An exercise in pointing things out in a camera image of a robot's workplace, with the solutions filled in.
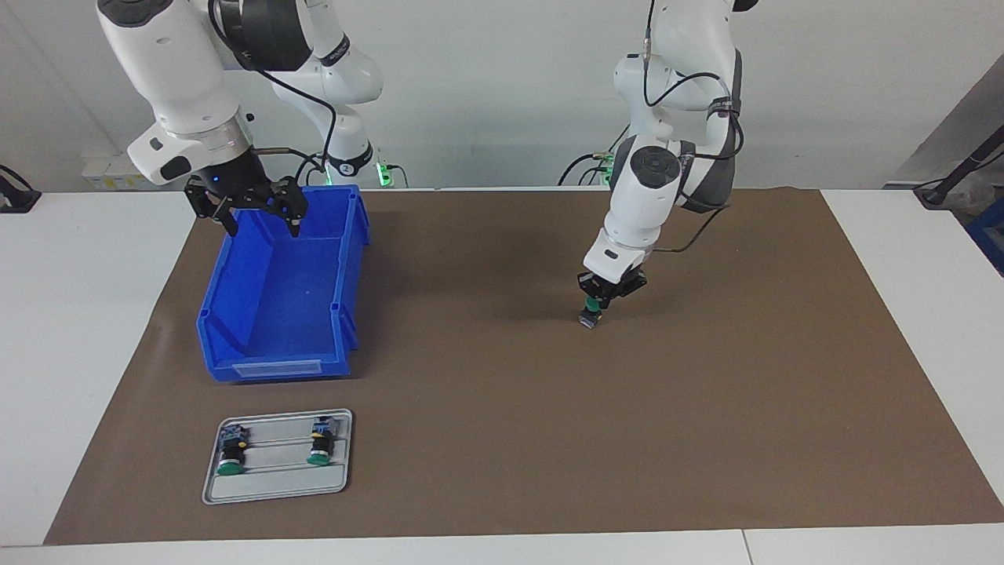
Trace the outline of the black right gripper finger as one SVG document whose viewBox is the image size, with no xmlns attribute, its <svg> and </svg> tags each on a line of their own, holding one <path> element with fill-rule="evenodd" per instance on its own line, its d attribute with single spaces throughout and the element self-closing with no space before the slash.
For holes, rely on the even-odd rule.
<svg viewBox="0 0 1004 565">
<path fill-rule="evenodd" d="M 308 209 L 309 202 L 294 177 L 286 176 L 269 184 L 267 213 L 279 218 L 294 239 L 300 235 Z"/>
<path fill-rule="evenodd" d="M 230 237 L 237 235 L 239 226 L 231 213 L 231 201 L 215 197 L 201 177 L 187 179 L 185 196 L 198 219 L 208 219 L 222 226 Z"/>
</svg>

